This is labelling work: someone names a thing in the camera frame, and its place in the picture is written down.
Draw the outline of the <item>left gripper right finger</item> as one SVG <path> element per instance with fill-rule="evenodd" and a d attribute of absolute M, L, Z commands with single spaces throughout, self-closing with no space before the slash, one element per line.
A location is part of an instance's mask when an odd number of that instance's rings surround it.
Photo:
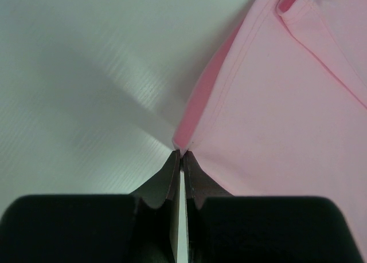
<path fill-rule="evenodd" d="M 234 196 L 192 152 L 185 174 L 190 262 L 362 262 L 339 208 L 314 196 Z"/>

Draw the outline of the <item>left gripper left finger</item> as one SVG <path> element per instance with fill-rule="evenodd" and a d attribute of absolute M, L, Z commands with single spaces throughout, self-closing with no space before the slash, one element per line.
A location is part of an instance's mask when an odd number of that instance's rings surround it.
<path fill-rule="evenodd" d="M 175 262 L 180 153 L 129 194 L 36 194 L 1 216 L 2 262 Z"/>

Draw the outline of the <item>pink t-shirt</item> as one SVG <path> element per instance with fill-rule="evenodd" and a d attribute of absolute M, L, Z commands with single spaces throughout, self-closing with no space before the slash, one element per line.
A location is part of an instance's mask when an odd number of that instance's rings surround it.
<path fill-rule="evenodd" d="M 366 255 L 366 0 L 255 0 L 173 137 L 237 195 L 317 195 Z"/>

